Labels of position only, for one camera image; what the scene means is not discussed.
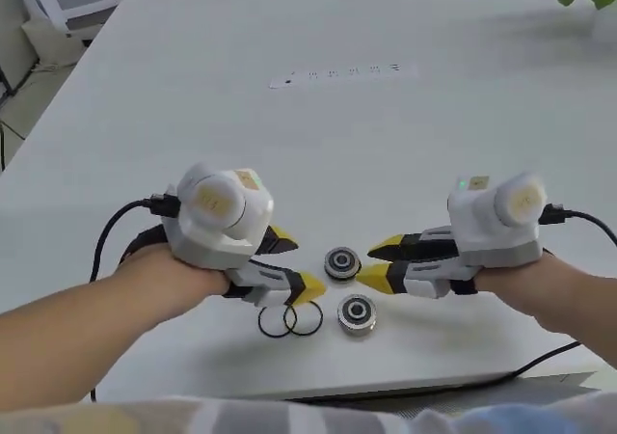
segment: bearing inner ring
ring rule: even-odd
[[[338,304],[338,324],[351,336],[365,336],[377,322],[375,304],[366,296],[352,294]]]
[[[352,280],[362,268],[360,258],[351,249],[339,247],[332,249],[326,255],[324,264],[330,278],[339,282]]]

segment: power cord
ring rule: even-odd
[[[540,225],[556,225],[556,224],[564,224],[568,219],[572,219],[572,218],[583,219],[583,220],[586,220],[596,225],[597,227],[602,229],[602,231],[610,238],[613,244],[617,247],[617,236],[615,235],[613,230],[611,230],[610,227],[607,224],[605,224],[602,220],[586,212],[564,209],[562,205],[547,204],[538,222]],[[546,354],[541,355],[537,359],[529,362],[527,365],[521,366],[520,368],[515,369],[514,371],[510,371],[504,375],[498,376],[496,378],[491,378],[486,381],[477,381],[473,383],[461,384],[459,386],[447,386],[447,387],[442,387],[442,388],[429,389],[427,391],[418,391],[418,392],[406,393],[406,394],[397,392],[397,393],[367,395],[367,396],[361,396],[361,397],[354,397],[354,396],[318,397],[314,399],[314,401],[324,401],[328,403],[344,404],[347,402],[359,402],[359,401],[366,401],[366,400],[397,398],[400,396],[404,396],[406,398],[425,397],[428,395],[439,395],[443,393],[457,393],[457,392],[463,392],[463,391],[474,391],[474,390],[479,390],[479,389],[487,389],[493,386],[498,386],[503,383],[508,383],[518,378],[522,374],[528,372],[530,369],[534,368],[535,366],[541,364],[542,362],[545,362],[546,360],[551,359],[552,357],[563,354],[564,352],[575,349],[579,346],[580,346],[580,342],[578,341],[570,342],[569,344],[563,345],[554,350],[551,350],[551,352],[547,352]]]
[[[25,137],[8,125],[6,122],[0,119],[0,172],[4,172],[7,169],[7,159],[5,156],[5,136],[4,129],[8,128],[13,134],[19,137],[21,140],[25,140]]]
[[[4,157],[4,126],[0,123],[0,172],[7,168],[7,161]]]
[[[150,198],[129,203],[112,215],[107,224],[105,224],[105,227],[96,242],[96,248],[94,249],[93,270],[90,274],[88,283],[94,283],[96,281],[96,277],[98,277],[100,259],[103,254],[103,246],[105,246],[105,241],[107,241],[107,237],[109,236],[112,228],[124,214],[136,207],[146,207],[153,215],[177,217],[180,210],[180,201],[176,196],[172,195],[152,195]],[[93,388],[90,391],[90,400],[92,402],[96,402],[96,388]]]

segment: yellow fingertip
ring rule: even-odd
[[[293,239],[293,237],[289,233],[287,233],[285,230],[283,230],[282,228],[277,227],[275,225],[271,225],[270,228],[275,233],[275,235],[279,237],[279,239],[288,239],[289,241],[294,243],[296,246],[298,246],[298,242],[295,239]]]
[[[365,266],[360,273],[356,275],[356,281],[376,291],[383,292],[384,294],[394,294],[392,286],[390,286],[388,277],[386,276],[389,266],[389,263],[377,263],[375,265]]]
[[[377,246],[373,246],[372,248],[370,248],[370,250],[371,251],[376,251],[376,250],[378,250],[380,248],[383,248],[385,246],[398,246],[399,244],[401,244],[401,241],[403,240],[403,236],[405,236],[405,235],[404,234],[396,234],[395,236],[391,236],[386,241],[381,242]]]
[[[312,301],[313,299],[322,296],[326,292],[326,286],[321,283],[317,277],[309,272],[298,272],[302,281],[305,284],[305,290],[300,293],[298,298],[293,302],[292,306],[300,306]]]

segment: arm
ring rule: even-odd
[[[151,246],[109,278],[0,315],[0,412],[79,401],[139,336],[227,287]]]
[[[555,256],[513,269],[485,269],[479,290],[493,292],[541,326],[580,341],[617,367],[617,280],[589,275]]]

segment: hand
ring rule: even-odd
[[[564,331],[564,318],[588,275],[545,253],[517,268],[485,268],[475,278],[478,290],[494,293],[508,306],[536,318],[553,332]]]
[[[140,297],[155,308],[158,323],[187,313],[206,297],[225,294],[229,288],[223,273],[177,260],[167,244],[140,249],[114,276],[135,283]]]

